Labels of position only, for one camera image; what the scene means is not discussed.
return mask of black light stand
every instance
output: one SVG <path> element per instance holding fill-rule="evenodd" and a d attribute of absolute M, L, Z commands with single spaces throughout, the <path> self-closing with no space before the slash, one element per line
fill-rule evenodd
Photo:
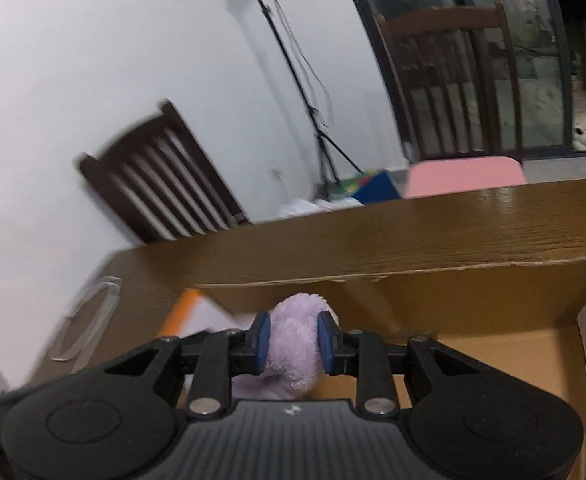
<path fill-rule="evenodd" d="M 324 196 L 328 197 L 328 189 L 329 189 L 329 184 L 331 183 L 331 181 L 329 180 L 329 178 L 327 177 L 326 172 L 325 172 L 325 167 L 324 167 L 324 160 L 325 159 L 326 159 L 326 163 L 328 164 L 328 166 L 331 170 L 331 174 L 333 176 L 334 182 L 337 184 L 337 186 L 340 186 L 341 182 L 340 182 L 340 178 L 337 176 L 335 164 L 333 163 L 333 160 L 331 158 L 331 154 L 328 151 L 328 148 L 326 146 L 326 142 L 329 142 L 330 145 L 332 145 L 340 153 L 340 155 L 342 155 L 346 159 L 346 161 L 348 161 L 348 163 L 350 165 L 352 165 L 353 168 L 355 168 L 355 171 L 358 171 L 358 173 L 362 173 L 362 170 L 360 170 L 358 165 L 355 164 L 355 162 L 353 162 L 353 160 L 346 153 L 344 153 L 344 151 L 325 132 L 323 132 L 322 129 L 318 126 L 317 118 L 315 116 L 316 110 L 315 110 L 315 108 L 313 108 L 311 106 L 311 104 L 308 101 L 307 94 L 304 92 L 304 88 L 302 87 L 302 83 L 300 82 L 299 77 L 297 76 L 297 72 L 295 71 L 295 67 L 293 66 L 293 62 L 291 61 L 291 56 L 289 56 L 289 53 L 288 53 L 286 47 L 284 46 L 284 42 L 282 41 L 282 37 L 279 34 L 277 27 L 275 26 L 275 22 L 273 22 L 273 17 L 271 16 L 271 10 L 269 9 L 269 7 L 267 7 L 265 5 L 264 0 L 257 0 L 257 2 L 260 5 L 260 9 L 262 9 L 262 13 L 264 14 L 264 17 L 266 18 L 266 21 L 269 22 L 269 26 L 271 27 L 271 31 L 273 33 L 273 36 L 275 36 L 275 40 L 278 42 L 279 49 L 282 51 L 282 55 L 284 56 L 284 59 L 287 62 L 289 70 L 291 71 L 291 75 L 293 76 L 293 79 L 295 80 L 295 85 L 297 86 L 297 89 L 299 90 L 299 94 L 302 97 L 302 101 L 304 101 L 304 106 L 307 109 L 308 118 L 313 123 L 313 129 L 315 130 L 315 138 L 317 140 L 317 147 L 318 147 L 319 156 L 320 156 L 320 176 L 322 178 L 322 183 L 323 183 L 323 187 L 324 187 L 323 193 L 324 193 Z"/>

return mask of dark brown chair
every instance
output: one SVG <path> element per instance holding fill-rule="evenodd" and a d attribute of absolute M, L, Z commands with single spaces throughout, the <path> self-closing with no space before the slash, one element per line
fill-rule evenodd
<path fill-rule="evenodd" d="M 248 219 L 172 102 L 78 168 L 145 243 L 231 228 Z"/>
<path fill-rule="evenodd" d="M 376 18 L 406 99 L 422 160 L 509 155 L 521 162 L 518 73 L 502 2 L 497 1 L 494 9 L 433 7 L 391 20 Z M 500 124 L 494 67 L 504 57 L 501 77 L 510 80 L 514 115 L 514 139 L 506 142 L 508 146 Z"/>

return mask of fuzzy lavender fabric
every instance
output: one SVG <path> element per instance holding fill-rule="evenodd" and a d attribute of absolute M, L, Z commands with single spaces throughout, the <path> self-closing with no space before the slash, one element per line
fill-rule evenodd
<path fill-rule="evenodd" d="M 317 315 L 327 310 L 338 318 L 317 294 L 296 294 L 271 312 L 269 354 L 260 376 L 233 379 L 238 399 L 295 399 L 313 389 L 324 373 L 317 346 Z"/>

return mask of silver screw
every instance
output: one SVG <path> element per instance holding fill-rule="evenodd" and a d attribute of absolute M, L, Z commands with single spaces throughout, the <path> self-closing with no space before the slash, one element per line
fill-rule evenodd
<path fill-rule="evenodd" d="M 219 400 L 213 397 L 200 397 L 189 403 L 189 409 L 198 415 L 211 415 L 222 407 Z"/>
<path fill-rule="evenodd" d="M 364 403 L 364 409 L 375 415 L 386 415 L 395 409 L 395 403 L 385 397 L 373 397 Z"/>

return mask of floor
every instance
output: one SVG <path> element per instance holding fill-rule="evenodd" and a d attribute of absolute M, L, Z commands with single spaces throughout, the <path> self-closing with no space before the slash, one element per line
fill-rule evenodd
<path fill-rule="evenodd" d="M 586 178 L 586 156 L 527 160 L 524 174 L 529 184 L 583 179 Z M 406 171 L 393 171 L 391 176 L 401 193 L 406 183 Z"/>

